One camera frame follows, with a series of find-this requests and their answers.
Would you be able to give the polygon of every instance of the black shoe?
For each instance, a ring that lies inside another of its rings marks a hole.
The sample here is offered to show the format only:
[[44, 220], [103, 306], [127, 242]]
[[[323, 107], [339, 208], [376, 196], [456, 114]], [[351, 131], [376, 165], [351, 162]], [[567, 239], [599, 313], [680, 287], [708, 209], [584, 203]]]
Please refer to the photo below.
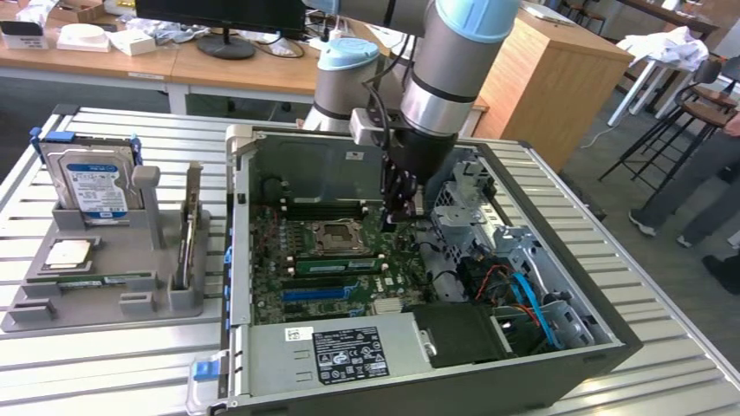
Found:
[[731, 276], [724, 262], [715, 256], [706, 256], [702, 259], [702, 264], [704, 264], [704, 268], [718, 278], [722, 287], [734, 295], [740, 295], [740, 277]]

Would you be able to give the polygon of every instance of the white box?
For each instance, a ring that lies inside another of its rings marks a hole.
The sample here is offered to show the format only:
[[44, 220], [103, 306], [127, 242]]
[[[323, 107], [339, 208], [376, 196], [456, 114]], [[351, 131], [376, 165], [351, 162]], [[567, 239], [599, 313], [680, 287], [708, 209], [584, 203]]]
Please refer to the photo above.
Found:
[[111, 42], [103, 28], [86, 23], [74, 23], [62, 28], [56, 48], [86, 52], [110, 52]]
[[48, 49], [44, 29], [38, 23], [0, 22], [4, 45], [8, 49]]
[[122, 30], [120, 32], [108, 32], [108, 39], [111, 43], [128, 56], [135, 56], [154, 52], [158, 45], [154, 37], [147, 35], [142, 30]]

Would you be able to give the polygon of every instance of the computer monitor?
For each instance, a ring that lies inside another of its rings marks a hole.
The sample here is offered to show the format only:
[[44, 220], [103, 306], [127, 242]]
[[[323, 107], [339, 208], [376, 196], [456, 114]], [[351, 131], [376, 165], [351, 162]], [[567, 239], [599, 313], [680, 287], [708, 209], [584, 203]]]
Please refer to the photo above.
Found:
[[230, 38], [230, 29], [280, 32], [295, 37], [306, 29], [302, 0], [136, 0], [136, 15], [144, 19], [223, 28], [223, 35], [204, 36], [198, 48], [222, 59], [246, 59], [255, 48]]

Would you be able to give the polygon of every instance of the red wire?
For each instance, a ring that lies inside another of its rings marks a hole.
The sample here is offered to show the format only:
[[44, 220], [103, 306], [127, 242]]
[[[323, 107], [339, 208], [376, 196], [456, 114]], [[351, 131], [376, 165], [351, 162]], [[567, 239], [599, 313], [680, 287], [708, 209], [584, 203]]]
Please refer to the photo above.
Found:
[[532, 318], [532, 321], [535, 321], [536, 326], [538, 327], [540, 326], [540, 321], [536, 319], [535, 312], [532, 312], [528, 308], [526, 308], [524, 306], [522, 306], [516, 303], [511, 304], [510, 306], [512, 308], [522, 309], [530, 315], [530, 318]]
[[488, 284], [488, 279], [491, 278], [491, 273], [496, 270], [496, 269], [507, 269], [510, 272], [514, 272], [514, 270], [511, 269], [510, 266], [507, 266], [506, 264], [495, 264], [494, 266], [491, 266], [491, 268], [488, 269], [488, 272], [486, 273], [486, 278], [483, 280], [483, 284], [482, 284], [482, 288], [478, 290], [478, 295], [475, 295], [475, 300], [478, 301], [482, 297], [483, 294], [483, 289], [486, 289], [486, 285]]

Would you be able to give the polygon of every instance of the bar stool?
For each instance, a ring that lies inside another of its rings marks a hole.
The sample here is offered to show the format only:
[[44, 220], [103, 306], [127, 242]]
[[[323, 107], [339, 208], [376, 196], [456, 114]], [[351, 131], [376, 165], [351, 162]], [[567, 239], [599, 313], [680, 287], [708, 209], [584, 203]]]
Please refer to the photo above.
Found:
[[[703, 83], [712, 83], [719, 77], [720, 70], [722, 64], [719, 62], [704, 61], [702, 63], [700, 68], [694, 75], [695, 83], [684, 88], [675, 96], [676, 108], [674, 112], [656, 123], [656, 125], [646, 132], [646, 134], [643, 134], [635, 144], [630, 147], [630, 149], [627, 149], [627, 152], [623, 153], [612, 167], [610, 167], [610, 169], [604, 172], [604, 174], [599, 178], [599, 181], [602, 181], [619, 166], [624, 166], [627, 170], [630, 170], [634, 174], [631, 180], [640, 179], [655, 190], [651, 199], [663, 190], [704, 140], [708, 139], [718, 131], [718, 129], [724, 127], [727, 122], [730, 121], [732, 114], [727, 114], [724, 111], [715, 107], [708, 107], [702, 102], [688, 101], [688, 98], [692, 98], [695, 96], [695, 94], [691, 93], [691, 89]], [[686, 121], [686, 123], [682, 125], [671, 139], [664, 142], [663, 146], [656, 150], [652, 157], [648, 160], [630, 160], [630, 157], [640, 150], [643, 146], [652, 146], [658, 142], [656, 139], [660, 139], [663, 134], [668, 131], [668, 128], [679, 121], [684, 114], [690, 115], [690, 120]], [[679, 160], [674, 160], [668, 158], [663, 153], [667, 148], [672, 146], [678, 137], [696, 120], [704, 122], [704, 128], [702, 129], [696, 138], [692, 140], [688, 148], [682, 152], [682, 157], [679, 158]], [[671, 162], [674, 162], [674, 167], [668, 172], [655, 163], [659, 156], [663, 156], [664, 159], [668, 159]], [[630, 163], [642, 163], [643, 166], [638, 171], [635, 171], [630, 166]], [[666, 174], [666, 178], [659, 186], [654, 186], [654, 184], [651, 184], [650, 181], [647, 181], [640, 176], [650, 166], [655, 166], [659, 171]]]
[[[712, 104], [714, 106], [718, 107], [718, 110], [722, 111], [724, 114], [730, 114], [732, 113], [732, 111], [736, 109], [738, 107], [738, 101], [735, 101], [732, 98], [730, 98], [730, 95], [726, 91], [715, 91], [712, 89], [708, 89], [706, 87], [700, 87], [699, 85], [695, 85], [692, 87], [690, 87], [690, 95], [688, 95], [688, 99], [692, 99], [694, 101], [707, 101], [710, 104]], [[642, 151], [640, 154], [646, 154], [646, 152], [652, 149], [656, 150], [654, 148], [654, 145], [658, 142], [664, 142], [660, 137], [656, 137], [648, 145], [646, 145], [646, 149]]]

